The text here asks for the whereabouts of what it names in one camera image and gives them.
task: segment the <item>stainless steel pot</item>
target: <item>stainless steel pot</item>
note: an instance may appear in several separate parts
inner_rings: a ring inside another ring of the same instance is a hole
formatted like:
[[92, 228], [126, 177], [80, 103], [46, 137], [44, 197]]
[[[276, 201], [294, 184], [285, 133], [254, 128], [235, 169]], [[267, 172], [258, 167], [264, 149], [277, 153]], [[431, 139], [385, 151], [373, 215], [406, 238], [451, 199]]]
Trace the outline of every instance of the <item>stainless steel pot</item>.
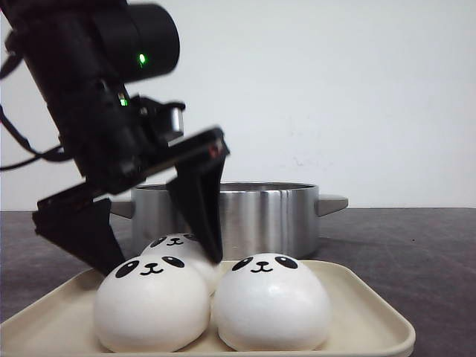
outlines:
[[[347, 204], [342, 196], [319, 195], [313, 184], [224, 183], [220, 192], [224, 259], [263, 252], [305, 257], [318, 247], [318, 217]], [[136, 254], [156, 237], [190, 232], [164, 184], [136, 187], [132, 202], [113, 202], [112, 212], [132, 218]]]

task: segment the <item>panda mouth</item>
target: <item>panda mouth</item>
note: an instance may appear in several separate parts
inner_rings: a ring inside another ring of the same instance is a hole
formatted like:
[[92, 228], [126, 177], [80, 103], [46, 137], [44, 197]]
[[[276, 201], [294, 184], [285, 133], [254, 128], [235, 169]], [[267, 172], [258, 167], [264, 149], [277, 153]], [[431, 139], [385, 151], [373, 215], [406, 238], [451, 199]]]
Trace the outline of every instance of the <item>panda mouth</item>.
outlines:
[[272, 270], [273, 270], [273, 268], [266, 270], [266, 269], [264, 269], [263, 267], [260, 267], [260, 270], [250, 270], [250, 271], [251, 271], [252, 273], [260, 273], [261, 271], [262, 271], [263, 273], [269, 273], [269, 272], [272, 271]]
[[155, 271], [154, 268], [151, 268], [148, 272], [141, 273], [141, 275], [146, 276], [146, 275], [150, 275], [150, 274], [160, 274], [163, 271], [164, 271], [163, 269]]

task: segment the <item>pot handle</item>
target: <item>pot handle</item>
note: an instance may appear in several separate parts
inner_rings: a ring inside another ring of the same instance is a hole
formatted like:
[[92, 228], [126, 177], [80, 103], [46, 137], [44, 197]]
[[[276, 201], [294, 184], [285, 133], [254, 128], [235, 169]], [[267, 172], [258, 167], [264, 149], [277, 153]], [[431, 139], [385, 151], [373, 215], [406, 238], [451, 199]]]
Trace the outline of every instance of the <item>pot handle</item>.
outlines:
[[349, 205], [347, 197], [339, 195], [319, 195], [314, 202], [314, 211], [318, 217], [343, 210]]
[[112, 201], [111, 213], [131, 219], [134, 216], [134, 204], [132, 201]]

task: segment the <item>tray rim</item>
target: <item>tray rim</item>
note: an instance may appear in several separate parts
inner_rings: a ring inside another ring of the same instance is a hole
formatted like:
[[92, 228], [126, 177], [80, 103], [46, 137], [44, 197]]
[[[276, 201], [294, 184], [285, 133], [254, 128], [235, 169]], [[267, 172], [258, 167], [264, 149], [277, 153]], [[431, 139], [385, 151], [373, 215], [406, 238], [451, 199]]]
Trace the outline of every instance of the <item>tray rim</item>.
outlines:
[[[328, 266], [332, 266], [333, 268], [340, 269], [347, 274], [350, 274], [353, 279], [357, 280], [363, 288], [365, 288], [366, 293], [372, 295], [376, 298], [380, 303], [383, 303], [384, 306], [391, 310], [392, 313], [397, 317], [400, 322], [402, 322], [407, 331], [408, 336], [407, 338], [395, 346], [388, 347], [382, 350], [376, 350], [372, 352], [329, 352], [329, 351], [248, 351], [248, 352], [239, 352], [239, 351], [220, 351], [220, 352], [200, 352], [200, 353], [189, 353], [189, 352], [165, 352], [165, 353], [62, 353], [61, 355], [50, 355], [47, 353], [38, 353], [36, 356], [65, 356], [65, 357], [101, 357], [101, 356], [120, 356], [120, 357], [137, 357], [137, 356], [144, 356], [144, 357], [172, 357], [172, 356], [193, 356], [193, 357], [219, 357], [219, 356], [253, 356], [253, 357], [271, 357], [271, 356], [302, 356], [302, 357], [316, 357], [316, 356], [329, 356], [329, 357], [403, 357], [409, 356], [414, 350], [414, 344], [417, 337], [414, 327], [402, 314], [400, 314], [395, 308], [393, 308], [383, 297], [377, 294], [367, 283], [365, 283], [354, 271], [342, 264], [332, 263], [325, 260], [299, 260], [300, 262], [309, 265], [309, 264], [324, 264]], [[236, 263], [238, 260], [223, 260], [222, 263]], [[26, 306], [21, 311], [17, 312], [14, 316], [8, 318], [3, 323], [0, 324], [0, 355], [1, 356], [26, 356], [22, 355], [21, 353], [15, 352], [8, 352], [3, 351], [1, 348], [1, 330], [4, 327], [8, 327], [8, 325], [13, 324], [16, 320], [22, 317], [23, 314], [28, 313], [28, 311], [35, 309], [36, 305], [40, 304], [44, 300], [48, 299], [48, 297], [56, 294], [58, 291], [67, 289], [68, 285], [71, 285], [75, 280], [80, 279], [82, 276], [86, 276], [88, 274], [99, 274], [93, 268], [86, 269], [72, 278], [68, 279], [55, 289], [51, 290], [46, 295], [43, 295], [40, 299], [33, 302], [32, 304]]]

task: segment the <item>plastic tray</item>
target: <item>plastic tray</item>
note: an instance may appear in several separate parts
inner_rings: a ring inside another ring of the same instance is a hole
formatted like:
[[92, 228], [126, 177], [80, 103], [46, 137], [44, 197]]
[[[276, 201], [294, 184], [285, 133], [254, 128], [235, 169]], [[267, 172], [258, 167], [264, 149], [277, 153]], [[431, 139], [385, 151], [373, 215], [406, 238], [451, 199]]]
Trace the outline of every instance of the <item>plastic tray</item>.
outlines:
[[[316, 351], [235, 352], [218, 337], [213, 316], [203, 335], [175, 353], [140, 356], [345, 356], [407, 357], [415, 331], [395, 309], [352, 271], [315, 260], [303, 261], [321, 279], [332, 302], [332, 326]], [[234, 262], [223, 262], [222, 272]], [[2, 356], [94, 356], [112, 353], [94, 335], [92, 302], [102, 277], [84, 271], [0, 326]], [[117, 353], [119, 356], [139, 356]]]

